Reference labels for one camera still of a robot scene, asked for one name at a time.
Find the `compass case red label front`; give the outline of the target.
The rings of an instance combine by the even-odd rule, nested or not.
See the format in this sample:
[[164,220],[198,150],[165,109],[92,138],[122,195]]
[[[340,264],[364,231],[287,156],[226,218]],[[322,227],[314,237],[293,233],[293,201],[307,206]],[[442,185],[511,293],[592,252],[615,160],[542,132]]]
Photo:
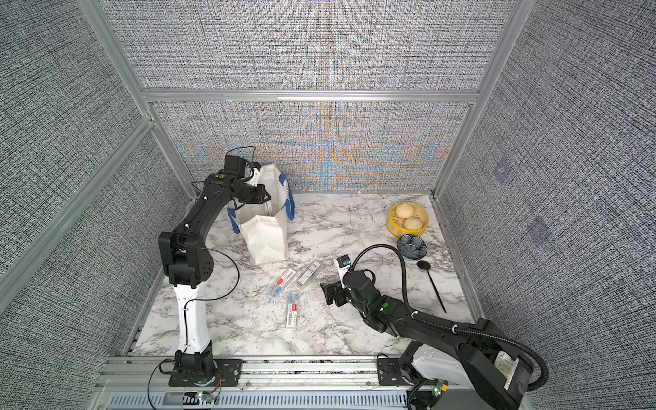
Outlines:
[[296,291],[290,292],[287,297],[287,310],[285,317],[285,326],[287,328],[296,329],[298,324],[298,305],[300,302],[300,294]]

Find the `compass case red label blue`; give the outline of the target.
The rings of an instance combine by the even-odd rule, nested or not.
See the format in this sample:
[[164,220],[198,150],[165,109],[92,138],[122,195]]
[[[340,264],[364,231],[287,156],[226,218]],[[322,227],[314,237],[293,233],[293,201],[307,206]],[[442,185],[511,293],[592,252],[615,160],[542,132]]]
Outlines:
[[280,278],[278,278],[275,283],[269,288],[268,295],[272,298],[277,298],[280,296],[289,285],[290,282],[297,276],[297,270],[289,268]]

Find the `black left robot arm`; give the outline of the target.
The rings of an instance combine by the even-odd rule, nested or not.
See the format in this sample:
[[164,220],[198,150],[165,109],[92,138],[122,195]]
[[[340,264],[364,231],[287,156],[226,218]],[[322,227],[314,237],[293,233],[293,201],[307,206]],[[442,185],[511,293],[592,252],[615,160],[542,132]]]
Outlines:
[[198,199],[184,220],[162,232],[158,246],[162,268],[174,287],[179,309],[179,348],[174,371],[200,379],[215,375],[208,334],[206,282],[214,271],[213,251],[206,246],[210,228],[228,205],[263,204],[271,199],[259,182],[261,165],[238,155],[227,155],[220,171],[208,175]]

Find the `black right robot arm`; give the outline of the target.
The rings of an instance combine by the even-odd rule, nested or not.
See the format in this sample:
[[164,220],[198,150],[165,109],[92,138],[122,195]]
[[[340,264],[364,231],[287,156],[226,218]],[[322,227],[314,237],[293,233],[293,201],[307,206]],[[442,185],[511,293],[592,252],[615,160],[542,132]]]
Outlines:
[[446,379],[444,373],[428,366],[433,351],[456,360],[458,371],[464,374],[460,384],[469,384],[495,409],[519,408],[526,393],[548,381],[545,360],[487,319],[471,324],[425,314],[405,300],[381,294],[362,271],[348,271],[340,280],[320,287],[328,305],[348,304],[375,331],[410,339],[399,366],[413,383]]

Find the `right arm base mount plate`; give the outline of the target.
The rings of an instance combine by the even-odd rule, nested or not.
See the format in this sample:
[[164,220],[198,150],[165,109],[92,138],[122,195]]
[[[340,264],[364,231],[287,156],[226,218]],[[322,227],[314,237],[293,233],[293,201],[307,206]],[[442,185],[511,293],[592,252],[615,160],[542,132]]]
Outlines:
[[386,354],[376,355],[377,376],[381,386],[414,386],[425,378],[407,363],[400,362],[401,357]]

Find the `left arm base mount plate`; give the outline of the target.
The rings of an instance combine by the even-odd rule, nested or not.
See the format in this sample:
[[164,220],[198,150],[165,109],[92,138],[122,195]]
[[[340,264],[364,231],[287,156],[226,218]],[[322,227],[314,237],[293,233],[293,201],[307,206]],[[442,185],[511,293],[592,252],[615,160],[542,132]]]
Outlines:
[[240,359],[214,359],[213,366],[208,360],[199,363],[180,365],[176,363],[168,381],[169,387],[209,388],[237,387],[244,362]]

